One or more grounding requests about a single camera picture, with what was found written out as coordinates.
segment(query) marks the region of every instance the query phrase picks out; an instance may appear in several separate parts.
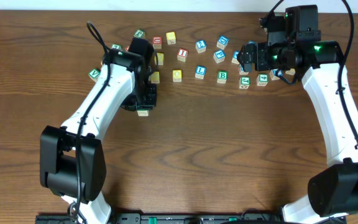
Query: yellow block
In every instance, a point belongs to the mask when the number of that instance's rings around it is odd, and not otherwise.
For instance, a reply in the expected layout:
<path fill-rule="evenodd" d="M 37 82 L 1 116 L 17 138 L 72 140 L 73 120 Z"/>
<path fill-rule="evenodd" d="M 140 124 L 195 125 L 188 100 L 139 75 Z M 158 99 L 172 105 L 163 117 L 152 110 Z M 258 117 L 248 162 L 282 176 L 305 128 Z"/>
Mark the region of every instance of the yellow block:
<path fill-rule="evenodd" d="M 175 32 L 167 32 L 167 42 L 168 45 L 175 44 L 177 42 Z"/>
<path fill-rule="evenodd" d="M 158 58 L 158 65 L 164 65 L 164 53 L 157 53 L 157 58 Z"/>
<path fill-rule="evenodd" d="M 181 70 L 174 70 L 172 77 L 174 82 L 181 82 Z"/>
<path fill-rule="evenodd" d="M 150 76 L 150 81 L 151 81 L 151 83 L 155 83 L 155 84 L 160 83 L 160 72 L 154 72 Z"/>

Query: wooden table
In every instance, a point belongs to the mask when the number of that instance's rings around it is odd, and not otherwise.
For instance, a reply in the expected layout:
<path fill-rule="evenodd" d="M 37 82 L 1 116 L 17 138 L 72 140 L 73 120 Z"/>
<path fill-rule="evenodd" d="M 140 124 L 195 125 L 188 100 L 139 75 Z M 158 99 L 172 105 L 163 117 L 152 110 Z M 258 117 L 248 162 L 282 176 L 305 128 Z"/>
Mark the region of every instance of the wooden table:
<path fill-rule="evenodd" d="M 33 223 L 39 213 L 62 213 L 67 204 L 39 183 L 39 137 L 59 126 L 94 83 L 100 45 L 86 29 L 91 20 L 111 45 L 129 45 L 136 29 L 163 36 L 158 103 L 148 118 L 119 110 L 103 142 L 108 176 L 103 193 L 115 207 L 143 212 L 275 210 L 306 194 L 309 179 L 326 168 L 323 135 L 299 83 L 270 82 L 239 90 L 234 50 L 264 41 L 264 13 L 0 11 L 0 223 Z M 358 15 L 347 63 L 358 107 Z M 319 17 L 323 40 L 343 49 L 345 14 Z M 177 44 L 165 33 L 174 30 Z M 216 64 L 216 41 L 229 38 L 227 59 Z M 196 53 L 204 39 L 207 51 Z M 188 49 L 187 62 L 176 59 Z M 195 79 L 197 65 L 207 67 Z M 183 81 L 172 82 L 172 70 Z M 227 70 L 226 84 L 216 83 Z M 358 215 L 349 218 L 358 223 Z"/>

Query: wire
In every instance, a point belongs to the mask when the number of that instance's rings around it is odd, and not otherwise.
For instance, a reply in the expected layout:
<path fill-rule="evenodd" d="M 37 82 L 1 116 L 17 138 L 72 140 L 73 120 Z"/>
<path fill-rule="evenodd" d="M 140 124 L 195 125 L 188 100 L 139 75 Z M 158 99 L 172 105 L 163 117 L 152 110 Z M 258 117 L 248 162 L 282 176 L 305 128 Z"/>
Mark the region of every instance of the wire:
<path fill-rule="evenodd" d="M 269 19 L 274 15 L 274 10 L 276 10 L 276 8 L 281 4 L 281 2 L 284 2 L 284 0 L 280 0 L 274 7 L 272 10 L 270 10 L 270 12 L 268 12 L 268 14 L 265 16 L 264 18 L 264 25 L 266 25 L 266 23 L 269 21 Z"/>
<path fill-rule="evenodd" d="M 288 85 L 294 85 L 296 83 L 296 81 L 298 79 L 298 74 L 296 72 L 295 72 L 295 75 L 293 76 L 292 81 L 290 82 L 284 77 L 284 70 L 283 69 L 277 69 L 276 74 L 280 74 L 280 71 L 281 71 L 282 75 L 277 75 L 278 78 L 283 80 Z"/>
<path fill-rule="evenodd" d="M 106 44 L 104 43 L 102 37 L 100 36 L 98 30 L 94 27 L 91 21 L 88 21 L 86 23 L 86 27 L 88 28 L 89 32 L 92 34 L 92 36 L 102 45 L 104 54 L 106 56 L 107 60 L 107 79 L 104 81 L 103 86 L 100 88 L 99 92 L 96 94 L 96 96 L 93 98 L 92 102 L 89 104 L 87 109 L 84 112 L 84 115 L 81 117 L 80 125 L 78 126 L 78 131 L 75 139 L 75 158 L 76 158 L 76 174 L 77 174 L 77 201 L 74 205 L 74 211 L 71 213 L 71 209 L 69 210 L 70 218 L 72 220 L 76 220 L 77 216 L 80 211 L 80 205 L 81 205 L 81 198 L 82 198 L 82 187 L 81 187 L 81 162 L 80 162 L 80 155 L 81 155 L 81 133 L 83 126 L 86 124 L 86 118 L 88 117 L 88 114 L 90 113 L 93 105 L 97 102 L 98 98 L 102 95 L 104 89 L 108 86 L 111 76 L 111 68 L 110 68 L 110 56 L 108 54 L 108 48 L 106 47 Z"/>
<path fill-rule="evenodd" d="M 258 212 L 260 214 L 260 216 L 264 219 L 264 221 L 267 221 L 267 219 L 264 217 L 264 214 L 262 214 L 262 212 L 259 209 L 256 208 L 248 208 L 245 212 L 243 212 L 240 216 L 241 220 L 244 219 L 244 215 L 248 214 L 250 211 L 255 211 Z"/>
<path fill-rule="evenodd" d="M 358 133 L 357 133 L 357 130 L 356 130 L 356 127 L 354 126 L 353 124 L 353 121 L 352 121 L 352 118 L 350 116 L 350 113 L 349 113 L 349 110 L 347 109 L 347 106 L 346 106 L 346 101 L 345 101 L 345 97 L 344 97 L 344 94 L 343 94 L 343 90 L 344 90 L 344 87 L 342 86 L 342 74 L 343 74 L 343 69 L 345 67 L 345 63 L 346 63 L 346 60 L 347 60 L 347 56 L 349 55 L 349 52 L 351 50 L 351 47 L 352 47 L 352 41 L 353 41 L 353 35 L 354 35 L 354 19 L 353 19 L 353 13 L 352 13 L 352 10 L 351 8 L 349 7 L 348 3 L 346 0 L 342 0 L 343 4 L 345 5 L 346 9 L 347 9 L 347 13 L 349 15 L 349 19 L 350 19 L 350 22 L 351 22 L 351 32 L 350 32 L 350 36 L 349 36 L 349 41 L 347 43 L 347 47 L 346 47 L 346 51 L 345 51 L 345 54 L 343 56 L 343 60 L 339 66 L 339 72 L 338 72 L 338 94 L 339 94 L 339 97 L 341 99 L 341 103 L 342 103 L 342 107 L 343 107 L 343 111 L 345 112 L 345 116 L 346 116 L 346 119 L 347 119 L 347 122 L 349 123 L 349 126 L 353 132 L 353 135 L 354 135 L 354 138 L 356 139 L 356 142 L 357 142 L 357 146 L 358 146 Z"/>

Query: toy block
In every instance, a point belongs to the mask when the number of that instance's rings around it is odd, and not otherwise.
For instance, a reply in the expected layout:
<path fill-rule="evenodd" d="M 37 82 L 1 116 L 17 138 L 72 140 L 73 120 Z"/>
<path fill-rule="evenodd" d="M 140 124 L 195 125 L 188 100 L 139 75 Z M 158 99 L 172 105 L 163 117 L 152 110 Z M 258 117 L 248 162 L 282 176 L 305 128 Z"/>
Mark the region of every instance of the toy block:
<path fill-rule="evenodd" d="M 143 30 L 137 30 L 134 34 L 134 37 L 146 39 L 146 32 Z"/>
<path fill-rule="evenodd" d="M 94 68 L 92 71 L 89 72 L 88 75 L 94 82 L 97 82 L 99 79 L 100 72 L 99 70 Z"/>
<path fill-rule="evenodd" d="M 203 53 L 206 51 L 206 43 L 204 40 L 199 40 L 196 42 L 196 50 L 198 53 Z"/>
<path fill-rule="evenodd" d="M 173 82 L 181 82 L 181 70 L 174 70 L 172 72 Z"/>
<path fill-rule="evenodd" d="M 240 75 L 248 75 L 248 72 L 245 72 L 241 65 L 239 65 L 239 73 Z"/>
<path fill-rule="evenodd" d="M 274 80 L 279 80 L 279 79 L 280 79 L 279 76 L 283 76 L 283 71 L 280 70 L 280 71 L 277 73 L 277 70 L 278 70 L 278 69 L 273 69 L 273 70 L 271 70 L 270 73 L 269 73 L 270 79 L 271 79 L 272 81 L 274 81 Z"/>
<path fill-rule="evenodd" d="M 219 47 L 220 49 L 224 50 L 226 48 L 226 46 L 227 46 L 227 43 L 229 43 L 229 39 L 222 35 L 218 39 L 218 42 L 217 42 L 216 46 Z"/>
<path fill-rule="evenodd" d="M 206 72 L 206 67 L 197 66 L 196 68 L 196 78 L 204 79 Z"/>
<path fill-rule="evenodd" d="M 236 51 L 234 52 L 234 54 L 233 54 L 233 58 L 231 59 L 231 62 L 232 62 L 232 63 L 240 64 L 240 62 L 237 61 L 237 55 L 238 55 L 238 54 L 239 54 L 239 51 L 236 50 Z"/>
<path fill-rule="evenodd" d="M 291 70 L 285 71 L 285 73 L 289 75 L 295 75 L 295 69 L 291 68 Z"/>
<path fill-rule="evenodd" d="M 158 65 L 164 65 L 164 53 L 157 53 L 157 58 L 158 58 Z"/>
<path fill-rule="evenodd" d="M 137 115 L 138 116 L 149 116 L 149 111 L 148 110 L 137 110 Z"/>
<path fill-rule="evenodd" d="M 218 72 L 218 83 L 225 84 L 227 81 L 227 72 L 226 71 L 219 71 Z"/>
<path fill-rule="evenodd" d="M 153 48 L 154 49 L 162 48 L 162 37 L 153 37 Z"/>
<path fill-rule="evenodd" d="M 149 81 L 154 84 L 160 83 L 160 72 L 153 72 L 151 76 L 149 76 Z"/>
<path fill-rule="evenodd" d="M 121 45 L 119 45 L 119 44 L 113 44 L 113 45 L 111 46 L 111 48 L 112 48 L 112 49 L 122 50 L 122 47 L 121 47 Z"/>
<path fill-rule="evenodd" d="M 187 55 L 189 54 L 188 50 L 179 49 L 178 51 L 178 60 L 181 62 L 186 62 Z"/>
<path fill-rule="evenodd" d="M 221 63 L 224 61 L 225 58 L 225 54 L 223 52 L 223 50 L 218 50 L 214 53 L 214 59 L 216 63 Z"/>
<path fill-rule="evenodd" d="M 249 77 L 240 77 L 239 80 L 239 84 L 240 84 L 240 89 L 248 89 L 248 87 L 251 84 L 251 79 Z"/>
<path fill-rule="evenodd" d="M 259 74 L 258 78 L 256 79 L 256 85 L 258 86 L 265 86 L 269 82 L 269 76 L 267 74 Z"/>
<path fill-rule="evenodd" d="M 167 42 L 168 45 L 175 44 L 177 42 L 175 32 L 167 32 Z"/>

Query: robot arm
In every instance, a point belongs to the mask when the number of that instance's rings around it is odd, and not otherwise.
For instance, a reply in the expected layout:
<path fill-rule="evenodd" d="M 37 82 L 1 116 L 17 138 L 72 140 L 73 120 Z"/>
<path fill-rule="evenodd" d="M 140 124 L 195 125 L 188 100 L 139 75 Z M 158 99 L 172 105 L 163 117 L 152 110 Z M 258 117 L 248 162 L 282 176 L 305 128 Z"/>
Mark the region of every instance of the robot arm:
<path fill-rule="evenodd" d="M 107 223 L 111 207 L 101 193 L 106 178 L 102 141 L 119 107 L 129 111 L 151 110 L 157 101 L 155 84 L 148 82 L 153 47 L 144 39 L 134 38 L 128 52 L 110 50 L 104 57 L 101 74 L 89 95 L 76 112 L 60 128 L 47 126 L 40 138 L 40 181 L 55 195 L 74 208 L 78 179 L 76 163 L 81 164 L 81 204 L 77 217 L 80 223 Z M 95 96 L 106 88 L 89 111 L 81 130 L 80 156 L 65 155 L 75 149 L 76 132 Z"/>
<path fill-rule="evenodd" d="M 328 169 L 311 178 L 308 195 L 284 206 L 286 222 L 320 223 L 330 217 L 358 212 L 358 144 L 354 139 L 338 95 L 338 73 L 344 60 L 339 44 L 321 41 L 317 6 L 287 8 L 285 17 L 261 19 L 267 41 L 247 44 L 237 56 L 244 70 L 288 70 L 294 68 L 294 80 L 302 81 L 323 131 Z M 344 99 L 358 133 L 358 112 L 342 73 Z"/>
<path fill-rule="evenodd" d="M 69 133 L 77 132 L 78 126 L 80 125 L 80 118 L 106 81 L 108 75 L 107 66 L 108 65 L 102 66 L 98 81 L 81 106 L 62 124 L 62 127 L 66 127 L 66 131 Z M 110 66 L 112 74 L 109 85 L 89 112 L 81 134 L 82 136 L 86 136 L 89 133 L 93 134 L 94 137 L 100 141 L 103 141 L 107 128 L 118 108 L 122 105 L 122 102 L 128 95 L 132 93 L 135 87 L 134 72 L 128 71 L 126 67 L 121 65 L 111 64 Z"/>
<path fill-rule="evenodd" d="M 324 64 L 317 69 L 310 68 L 302 78 L 303 88 L 311 98 L 323 132 L 327 165 L 332 168 L 319 174 L 321 177 L 317 175 L 310 180 L 309 195 L 283 207 L 283 219 L 286 222 L 319 223 L 330 217 L 342 217 L 358 212 L 358 195 L 352 193 L 358 192 L 358 169 L 352 169 L 354 164 L 344 164 L 344 161 L 350 159 L 358 163 L 358 149 L 355 149 L 356 140 L 347 123 L 339 95 L 336 94 L 338 71 L 339 64 Z M 342 81 L 346 86 L 346 104 L 358 132 L 358 112 L 347 82 L 346 69 Z M 335 177 L 347 180 L 340 181 Z"/>

